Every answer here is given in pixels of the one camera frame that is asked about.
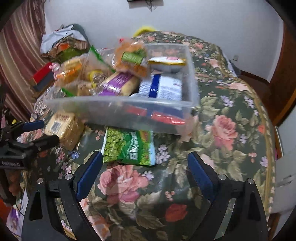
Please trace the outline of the beige barcode cracker pack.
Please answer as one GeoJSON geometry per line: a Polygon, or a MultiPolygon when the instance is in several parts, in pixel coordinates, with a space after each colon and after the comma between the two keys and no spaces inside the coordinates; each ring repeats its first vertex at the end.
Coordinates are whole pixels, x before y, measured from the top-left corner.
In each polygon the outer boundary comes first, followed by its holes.
{"type": "Polygon", "coordinates": [[[83,131],[84,123],[79,120],[74,113],[58,111],[47,123],[44,134],[48,136],[57,135],[60,146],[68,151],[74,150],[83,131]]]}

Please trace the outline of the green pea snack bag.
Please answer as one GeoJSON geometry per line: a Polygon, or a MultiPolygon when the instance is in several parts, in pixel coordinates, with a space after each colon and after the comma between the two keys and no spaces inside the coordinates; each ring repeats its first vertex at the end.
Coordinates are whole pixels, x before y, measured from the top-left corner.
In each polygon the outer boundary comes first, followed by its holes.
{"type": "Polygon", "coordinates": [[[151,131],[108,127],[101,153],[105,163],[153,166],[156,164],[154,134],[151,131]]]}

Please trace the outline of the red ramen snack packet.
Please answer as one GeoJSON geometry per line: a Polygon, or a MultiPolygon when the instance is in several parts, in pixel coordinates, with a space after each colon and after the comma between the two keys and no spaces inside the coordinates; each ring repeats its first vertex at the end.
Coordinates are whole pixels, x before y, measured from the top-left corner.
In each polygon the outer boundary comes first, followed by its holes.
{"type": "Polygon", "coordinates": [[[186,123],[183,112],[174,108],[152,110],[151,108],[142,108],[139,106],[128,105],[125,108],[125,111],[129,114],[146,117],[150,120],[169,125],[184,125],[186,123]]]}

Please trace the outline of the white blue snack packet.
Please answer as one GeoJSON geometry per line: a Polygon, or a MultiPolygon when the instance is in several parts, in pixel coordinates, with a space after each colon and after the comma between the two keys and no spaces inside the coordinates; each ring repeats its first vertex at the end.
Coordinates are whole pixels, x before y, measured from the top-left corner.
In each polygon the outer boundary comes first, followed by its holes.
{"type": "Polygon", "coordinates": [[[150,79],[142,80],[138,93],[131,97],[159,98],[173,101],[182,100],[182,75],[155,74],[150,79]]]}

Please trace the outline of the yellow snack packet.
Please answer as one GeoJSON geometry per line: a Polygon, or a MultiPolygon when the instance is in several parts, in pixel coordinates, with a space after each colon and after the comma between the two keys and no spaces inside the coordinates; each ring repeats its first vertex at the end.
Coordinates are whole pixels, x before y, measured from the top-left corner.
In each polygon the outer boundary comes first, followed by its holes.
{"type": "Polygon", "coordinates": [[[161,56],[152,57],[148,60],[149,66],[163,73],[178,73],[186,66],[187,60],[179,57],[161,56]]]}

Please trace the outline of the white drawer cabinet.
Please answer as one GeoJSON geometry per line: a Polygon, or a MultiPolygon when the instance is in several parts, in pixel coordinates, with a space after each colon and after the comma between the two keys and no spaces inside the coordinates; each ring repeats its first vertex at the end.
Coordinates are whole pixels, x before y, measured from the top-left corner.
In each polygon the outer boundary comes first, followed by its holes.
{"type": "Polygon", "coordinates": [[[275,163],[275,186],[270,197],[271,213],[285,212],[295,206],[295,148],[275,163]]]}

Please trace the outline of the red box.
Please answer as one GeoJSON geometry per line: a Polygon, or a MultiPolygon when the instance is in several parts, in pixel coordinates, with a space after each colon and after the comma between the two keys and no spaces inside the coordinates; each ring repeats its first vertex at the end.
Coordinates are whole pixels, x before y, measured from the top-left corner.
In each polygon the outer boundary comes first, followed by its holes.
{"type": "Polygon", "coordinates": [[[35,92],[41,92],[54,82],[52,63],[48,62],[38,70],[30,79],[29,83],[35,92]]]}

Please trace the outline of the pink plush toy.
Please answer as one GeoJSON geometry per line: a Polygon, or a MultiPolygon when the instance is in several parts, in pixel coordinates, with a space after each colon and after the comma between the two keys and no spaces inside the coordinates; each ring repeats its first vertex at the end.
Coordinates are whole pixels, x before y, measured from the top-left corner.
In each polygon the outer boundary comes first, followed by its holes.
{"type": "Polygon", "coordinates": [[[56,79],[56,75],[58,74],[59,69],[60,69],[60,64],[54,62],[51,64],[50,69],[53,72],[53,77],[56,79]]]}

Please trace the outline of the striped curtain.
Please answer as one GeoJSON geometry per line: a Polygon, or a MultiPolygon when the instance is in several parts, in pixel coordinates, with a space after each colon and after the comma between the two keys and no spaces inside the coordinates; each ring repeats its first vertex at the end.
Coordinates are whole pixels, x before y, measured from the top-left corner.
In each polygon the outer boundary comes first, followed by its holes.
{"type": "Polygon", "coordinates": [[[23,1],[1,29],[1,83],[5,105],[19,121],[30,119],[35,99],[30,79],[45,65],[40,55],[45,34],[44,1],[23,1]]]}

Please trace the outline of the purple bread pack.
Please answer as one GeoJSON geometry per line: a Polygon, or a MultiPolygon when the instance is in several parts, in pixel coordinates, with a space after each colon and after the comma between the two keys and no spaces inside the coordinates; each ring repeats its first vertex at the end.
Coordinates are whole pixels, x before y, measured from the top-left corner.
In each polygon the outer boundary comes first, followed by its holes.
{"type": "Polygon", "coordinates": [[[140,79],[127,72],[116,72],[100,85],[100,96],[130,96],[139,87],[140,79]]]}

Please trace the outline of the floral green bedspread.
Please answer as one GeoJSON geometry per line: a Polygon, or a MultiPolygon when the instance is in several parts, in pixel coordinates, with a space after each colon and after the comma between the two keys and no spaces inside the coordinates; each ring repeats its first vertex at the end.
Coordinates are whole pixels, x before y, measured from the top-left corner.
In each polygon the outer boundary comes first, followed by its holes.
{"type": "Polygon", "coordinates": [[[222,50],[199,38],[155,31],[124,44],[162,43],[152,56],[180,56],[171,44],[192,55],[200,103],[180,136],[154,135],[156,165],[106,164],[81,207],[102,240],[189,240],[210,202],[194,184],[190,152],[229,179],[252,178],[270,215],[275,191],[274,133],[255,91],[237,78],[222,50]]]}

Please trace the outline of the pile of clothes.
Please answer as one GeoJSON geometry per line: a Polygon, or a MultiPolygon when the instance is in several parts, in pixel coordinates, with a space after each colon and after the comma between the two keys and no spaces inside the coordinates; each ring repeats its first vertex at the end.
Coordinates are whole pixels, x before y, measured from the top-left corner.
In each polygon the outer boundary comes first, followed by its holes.
{"type": "Polygon", "coordinates": [[[87,53],[89,48],[89,40],[84,29],[81,25],[72,24],[44,34],[40,55],[49,61],[63,63],[75,56],[87,53]]]}

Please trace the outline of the orange snack bag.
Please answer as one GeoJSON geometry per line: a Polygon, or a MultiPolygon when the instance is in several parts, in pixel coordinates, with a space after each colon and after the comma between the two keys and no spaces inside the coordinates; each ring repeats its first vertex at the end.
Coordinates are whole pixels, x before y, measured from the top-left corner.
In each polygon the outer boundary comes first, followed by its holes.
{"type": "Polygon", "coordinates": [[[139,78],[148,75],[147,49],[140,41],[121,39],[114,51],[116,71],[128,72],[139,78]]]}

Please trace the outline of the clear plastic storage bin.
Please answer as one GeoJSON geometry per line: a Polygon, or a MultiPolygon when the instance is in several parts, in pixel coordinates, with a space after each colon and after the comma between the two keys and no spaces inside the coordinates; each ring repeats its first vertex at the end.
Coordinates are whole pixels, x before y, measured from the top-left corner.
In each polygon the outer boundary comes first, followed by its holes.
{"type": "Polygon", "coordinates": [[[56,113],[65,111],[74,113],[79,119],[86,123],[95,123],[102,126],[115,126],[134,130],[153,131],[155,133],[170,133],[177,135],[189,122],[189,117],[194,107],[200,103],[198,84],[194,77],[194,64],[189,47],[182,44],[145,44],[148,56],[155,53],[163,56],[181,57],[187,60],[180,75],[182,75],[182,100],[173,101],[148,97],[127,96],[77,96],[62,97],[60,90],[53,87],[44,98],[44,104],[56,113]],[[146,117],[129,114],[125,111],[128,105],[161,110],[163,108],[174,108],[181,110],[186,123],[184,125],[169,125],[146,117]]]}

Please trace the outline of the yellow foam tube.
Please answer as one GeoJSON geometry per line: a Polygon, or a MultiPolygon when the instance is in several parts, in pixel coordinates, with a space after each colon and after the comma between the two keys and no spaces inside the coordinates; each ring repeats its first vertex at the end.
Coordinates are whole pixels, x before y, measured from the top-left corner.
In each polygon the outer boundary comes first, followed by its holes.
{"type": "Polygon", "coordinates": [[[135,31],[135,33],[133,34],[133,37],[137,37],[139,35],[149,33],[149,32],[155,32],[155,31],[156,29],[152,26],[141,26],[135,31]]]}

